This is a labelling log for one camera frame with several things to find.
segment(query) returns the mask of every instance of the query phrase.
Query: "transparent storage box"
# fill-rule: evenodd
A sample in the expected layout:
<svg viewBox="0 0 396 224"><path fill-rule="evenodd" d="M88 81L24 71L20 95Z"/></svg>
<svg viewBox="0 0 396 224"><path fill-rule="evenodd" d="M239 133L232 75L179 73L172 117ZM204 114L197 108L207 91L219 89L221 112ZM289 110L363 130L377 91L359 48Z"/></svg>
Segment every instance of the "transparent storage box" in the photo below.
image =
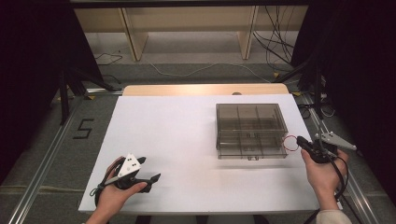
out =
<svg viewBox="0 0 396 224"><path fill-rule="evenodd" d="M288 129L278 104L217 104L219 159L286 158Z"/></svg>

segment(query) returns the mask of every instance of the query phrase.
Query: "person's left hand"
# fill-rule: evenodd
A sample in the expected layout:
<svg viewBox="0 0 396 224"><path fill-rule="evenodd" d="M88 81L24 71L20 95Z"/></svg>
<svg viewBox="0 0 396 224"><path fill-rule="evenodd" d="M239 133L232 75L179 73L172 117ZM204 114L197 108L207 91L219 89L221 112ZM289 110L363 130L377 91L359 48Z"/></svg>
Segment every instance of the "person's left hand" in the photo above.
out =
<svg viewBox="0 0 396 224"><path fill-rule="evenodd" d="M111 169L113 164L107 168L106 172ZM116 170L113 169L107 179L110 179L115 172ZM99 197L96 210L86 223L107 223L111 217L121 210L129 197L142 190L146 185L146 182L141 182L131 186L129 189L118 189L113 184L106 186Z"/></svg>

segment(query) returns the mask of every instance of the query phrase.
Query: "hand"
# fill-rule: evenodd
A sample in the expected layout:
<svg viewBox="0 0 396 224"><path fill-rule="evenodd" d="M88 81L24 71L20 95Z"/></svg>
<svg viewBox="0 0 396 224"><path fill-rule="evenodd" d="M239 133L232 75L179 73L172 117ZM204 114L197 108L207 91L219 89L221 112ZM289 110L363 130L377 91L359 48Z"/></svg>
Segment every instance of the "hand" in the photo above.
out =
<svg viewBox="0 0 396 224"><path fill-rule="evenodd" d="M113 164L107 168L106 172L111 169ZM110 179L112 176L114 176L115 172L115 169L113 169L107 179ZM106 186L100 195L96 210L86 223L107 223L121 210L129 197L142 190L146 185L146 182L142 182L131 186L129 189L118 189L113 184Z"/></svg>
<svg viewBox="0 0 396 224"><path fill-rule="evenodd" d="M338 157L347 161L348 155L337 150ZM309 153L305 150L301 150L303 160L305 162L306 174L308 182L311 184L314 192L317 195L318 202L321 210L332 210L338 209L338 205L334 198L334 192L340 182L338 174L335 172L334 167L331 163L316 163L312 161ZM347 167L343 161L336 159L334 163L337 165L342 176L347 174Z"/></svg>

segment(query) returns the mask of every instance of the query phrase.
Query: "white tabletop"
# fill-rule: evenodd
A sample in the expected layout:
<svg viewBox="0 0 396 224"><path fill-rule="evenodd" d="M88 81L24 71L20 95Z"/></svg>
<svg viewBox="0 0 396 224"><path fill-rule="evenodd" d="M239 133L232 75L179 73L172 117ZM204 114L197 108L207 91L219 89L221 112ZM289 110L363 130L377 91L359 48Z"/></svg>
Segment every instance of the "white tabletop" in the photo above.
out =
<svg viewBox="0 0 396 224"><path fill-rule="evenodd" d="M95 209L90 192L117 157L146 157L138 178L161 173L150 193L130 198L122 213L258 214L318 209L300 150L285 159L219 160L216 104L279 104L289 134L309 138L289 94L121 96L79 207ZM288 138L285 146L296 148Z"/></svg>

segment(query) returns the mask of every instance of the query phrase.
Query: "red wire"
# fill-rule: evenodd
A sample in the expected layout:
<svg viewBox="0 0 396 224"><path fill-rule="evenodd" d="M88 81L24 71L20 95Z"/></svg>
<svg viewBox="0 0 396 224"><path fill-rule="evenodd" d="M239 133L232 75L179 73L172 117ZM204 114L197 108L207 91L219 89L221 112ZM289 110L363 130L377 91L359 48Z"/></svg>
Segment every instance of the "red wire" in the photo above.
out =
<svg viewBox="0 0 396 224"><path fill-rule="evenodd" d="M297 151L297 149L300 147L300 146L298 146L297 145L297 148L296 149L289 149L289 148L287 148L287 147L285 147L285 141L286 141L286 139L288 138L288 137L293 137L293 138L295 138L296 139L296 141L297 141L297 137L296 136L294 136L294 135L288 135L288 136L286 136L284 139L283 139L283 148L285 148L286 150L288 150L288 151Z"/></svg>

